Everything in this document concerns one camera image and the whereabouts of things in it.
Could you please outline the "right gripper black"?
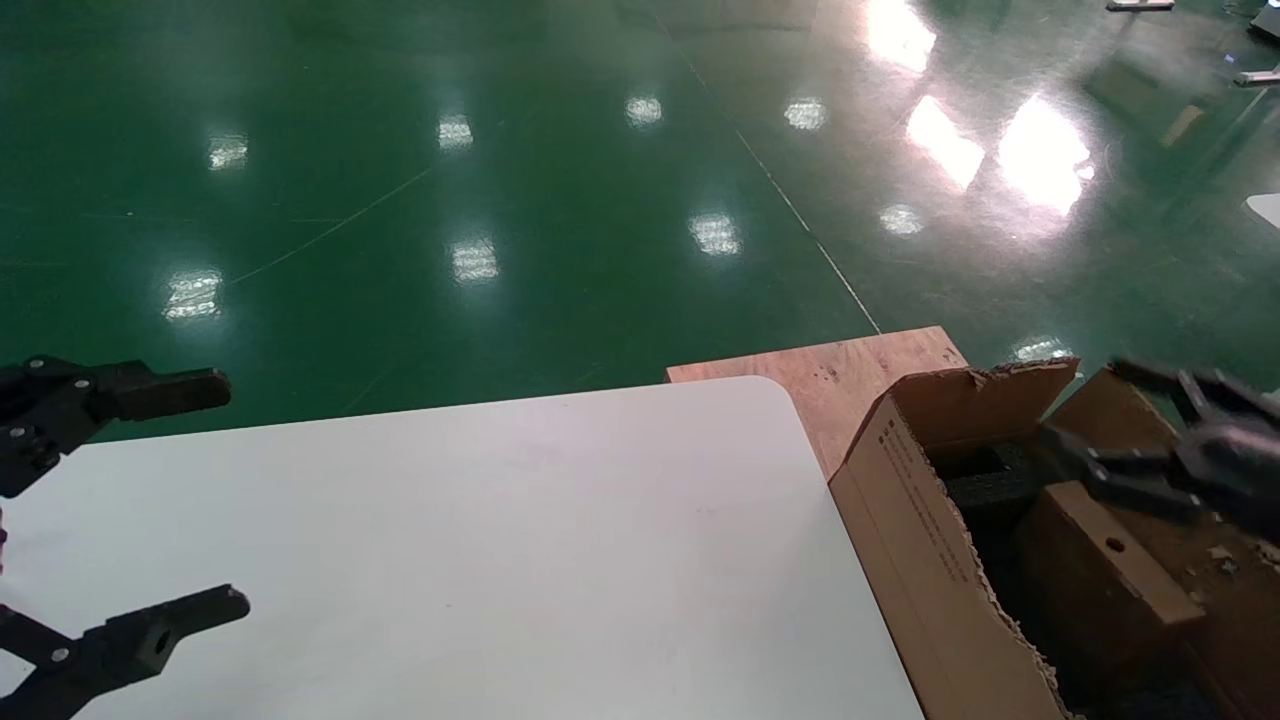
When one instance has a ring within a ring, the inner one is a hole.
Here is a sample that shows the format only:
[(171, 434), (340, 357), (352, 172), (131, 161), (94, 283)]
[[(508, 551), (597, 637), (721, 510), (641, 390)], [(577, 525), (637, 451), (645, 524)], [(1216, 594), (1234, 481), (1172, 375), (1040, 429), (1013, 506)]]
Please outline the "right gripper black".
[(1100, 450), (1052, 425), (1039, 441), (1089, 496), (1162, 519), (1196, 519), (1203, 503), (1270, 543), (1279, 539), (1277, 402), (1221, 372), (1112, 360), (1110, 370), (1172, 402), (1185, 429), (1170, 451)]

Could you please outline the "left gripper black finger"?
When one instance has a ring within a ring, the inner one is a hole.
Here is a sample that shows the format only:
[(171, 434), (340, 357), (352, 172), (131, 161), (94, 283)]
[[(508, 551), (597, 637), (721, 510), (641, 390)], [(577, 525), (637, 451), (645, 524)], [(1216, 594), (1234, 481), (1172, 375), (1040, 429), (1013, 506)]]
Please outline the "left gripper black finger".
[(114, 421), (224, 407), (216, 369), (156, 373), (142, 361), (86, 366), (33, 356), (1, 370), (1, 496), (15, 498)]
[(218, 585), (156, 603), (92, 626), (78, 638), (4, 605), (3, 652), (32, 664), (5, 694), (4, 719), (72, 719), (97, 697), (159, 676), (187, 637), (250, 615), (248, 597)]

